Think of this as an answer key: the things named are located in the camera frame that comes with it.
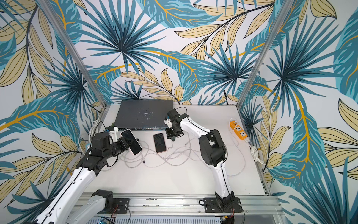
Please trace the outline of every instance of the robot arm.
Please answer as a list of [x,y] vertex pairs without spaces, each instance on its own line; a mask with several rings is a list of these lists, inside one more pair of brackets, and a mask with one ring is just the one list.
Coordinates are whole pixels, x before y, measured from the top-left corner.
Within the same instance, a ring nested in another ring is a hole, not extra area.
[[124,137],[116,139],[117,132],[118,129],[114,130],[114,133],[100,132],[93,137],[92,147],[87,150],[85,156],[79,161],[77,169],[74,170],[69,181],[32,224],[87,223],[93,217],[93,214],[100,211],[109,212],[113,209],[113,193],[98,190],[86,205],[68,217],[86,187],[107,164],[107,159],[115,157],[129,148]]
[[167,138],[181,137],[184,135],[183,131],[186,131],[199,139],[201,156],[213,173],[217,205],[221,211],[228,210],[233,204],[235,196],[229,186],[226,174],[225,155],[227,150],[219,131],[200,126],[187,114],[178,114],[176,109],[168,112],[164,122],[168,125],[165,130]]

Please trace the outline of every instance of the white table surface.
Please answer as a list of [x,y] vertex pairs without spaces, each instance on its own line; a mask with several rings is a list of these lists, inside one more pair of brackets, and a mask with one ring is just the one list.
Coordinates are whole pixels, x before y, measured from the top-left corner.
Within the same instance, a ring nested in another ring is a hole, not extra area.
[[[120,105],[111,105],[105,119],[105,126],[110,126],[115,121]],[[240,122],[240,118],[235,106],[204,106],[204,105],[186,105],[188,115],[198,124],[210,130],[217,129],[226,144],[228,150],[228,158],[226,161],[226,171],[228,175],[234,175],[240,170],[244,170],[235,177],[229,177],[229,184],[235,195],[265,195],[259,174],[255,166],[255,162],[250,154],[250,148],[244,142],[239,140],[238,148],[235,147],[231,133],[228,129],[228,122],[231,118],[236,118]],[[178,113],[185,113],[185,108],[179,108]],[[143,140],[149,144],[149,148],[155,150],[153,135],[163,133],[165,131],[133,131],[133,135],[139,140]],[[184,146],[189,140],[188,134],[180,138],[176,138],[173,142],[173,148],[166,152],[160,153],[162,157],[170,155],[177,148]],[[171,147],[172,141],[165,137],[165,144]],[[197,139],[191,140],[192,149],[200,151],[199,142]],[[127,158],[134,156],[128,153]],[[195,160],[202,160],[194,153],[191,153],[191,158]],[[180,164],[187,157],[181,155],[178,158],[170,159],[172,164]],[[114,158],[108,160],[109,164],[114,162]],[[137,163],[128,163],[130,166],[135,166]],[[163,163],[163,160],[158,155],[151,154],[145,158],[147,166],[157,166]],[[110,190],[114,193],[135,193],[135,194],[181,194],[181,195],[202,195],[214,194],[214,178],[211,170],[204,162],[187,160],[180,166],[171,166],[164,164],[156,168],[148,168],[144,164],[140,164],[136,168],[128,168],[124,161],[118,160],[115,166],[108,170],[106,166],[102,169],[94,181],[86,188],[85,192],[95,192],[98,189]]]

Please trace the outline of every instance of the power outlet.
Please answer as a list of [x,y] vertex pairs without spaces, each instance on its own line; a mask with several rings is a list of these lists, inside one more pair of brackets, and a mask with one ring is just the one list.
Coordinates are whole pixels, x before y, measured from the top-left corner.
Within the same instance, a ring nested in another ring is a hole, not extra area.
[[239,137],[239,139],[244,140],[245,138],[247,138],[247,134],[240,127],[240,125],[237,124],[237,121],[231,121],[230,128],[234,130],[235,134]]

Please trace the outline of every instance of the metal post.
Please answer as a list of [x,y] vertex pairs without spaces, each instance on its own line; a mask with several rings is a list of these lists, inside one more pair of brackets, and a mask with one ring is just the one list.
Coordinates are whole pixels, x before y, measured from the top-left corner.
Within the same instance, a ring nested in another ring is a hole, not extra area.
[[48,20],[53,26],[53,29],[59,35],[60,39],[62,40],[63,44],[67,48],[68,52],[72,56],[72,59],[77,64],[79,70],[81,71],[82,75],[86,79],[88,85],[92,89],[93,93],[95,94],[96,98],[100,102],[103,108],[106,108],[107,103],[102,97],[102,94],[99,92],[96,84],[94,83],[89,71],[87,70],[86,66],[84,65],[80,55],[78,54],[76,48],[74,47],[70,37],[68,36],[66,30],[63,28],[63,25],[58,16],[56,16],[55,10],[50,5],[49,0],[37,0],[38,3],[41,5],[45,15],[47,16]]
[[283,2],[282,6],[280,8],[280,11],[277,14],[277,17],[276,17],[274,23],[272,24],[271,32],[267,35],[265,44],[262,47],[262,49],[258,55],[256,63],[254,64],[254,66],[251,70],[251,73],[246,81],[244,89],[242,90],[239,100],[236,104],[236,107],[238,110],[240,110],[240,108],[242,107],[242,105],[245,101],[245,98],[246,98],[248,92],[250,91],[251,85],[252,85],[253,81],[255,80],[256,74],[258,73],[266,54],[270,50],[271,45],[276,38],[276,35],[278,34],[282,24],[284,23],[286,15],[287,15],[290,7],[292,6],[293,1],[294,0],[285,0]]

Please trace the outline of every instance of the red wire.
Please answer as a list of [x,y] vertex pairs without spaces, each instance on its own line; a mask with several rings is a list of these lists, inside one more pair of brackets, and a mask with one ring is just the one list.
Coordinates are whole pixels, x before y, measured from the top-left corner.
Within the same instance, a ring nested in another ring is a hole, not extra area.
[[116,205],[116,207],[115,207],[115,209],[114,209],[114,212],[112,213],[112,215],[111,215],[111,218],[113,219],[113,215],[114,215],[114,213],[117,211],[117,209],[118,209],[118,205]]

